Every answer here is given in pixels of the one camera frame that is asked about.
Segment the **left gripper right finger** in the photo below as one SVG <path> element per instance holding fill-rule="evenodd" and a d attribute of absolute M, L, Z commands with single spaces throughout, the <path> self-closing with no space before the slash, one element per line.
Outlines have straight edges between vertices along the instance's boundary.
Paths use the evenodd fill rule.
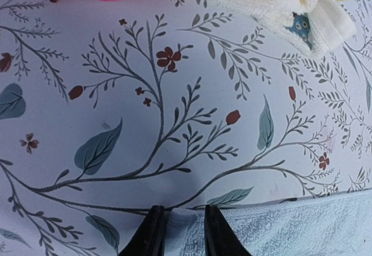
<path fill-rule="evenodd" d="M 208 256 L 252 256 L 215 205 L 205 207 L 204 240 Z"/>

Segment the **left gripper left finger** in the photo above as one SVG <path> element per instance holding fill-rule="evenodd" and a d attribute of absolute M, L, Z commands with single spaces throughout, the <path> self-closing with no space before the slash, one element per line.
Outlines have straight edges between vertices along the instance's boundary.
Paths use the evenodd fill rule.
<path fill-rule="evenodd" d="M 154 205 L 118 256 L 163 256 L 164 245 L 165 210 Z"/>

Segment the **light blue towel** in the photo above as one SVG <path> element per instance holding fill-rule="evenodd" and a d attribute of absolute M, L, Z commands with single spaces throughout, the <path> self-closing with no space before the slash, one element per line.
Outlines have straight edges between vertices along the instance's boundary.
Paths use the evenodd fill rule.
<path fill-rule="evenodd" d="M 218 206 L 252 255 L 371 255 L 371 190 Z"/>

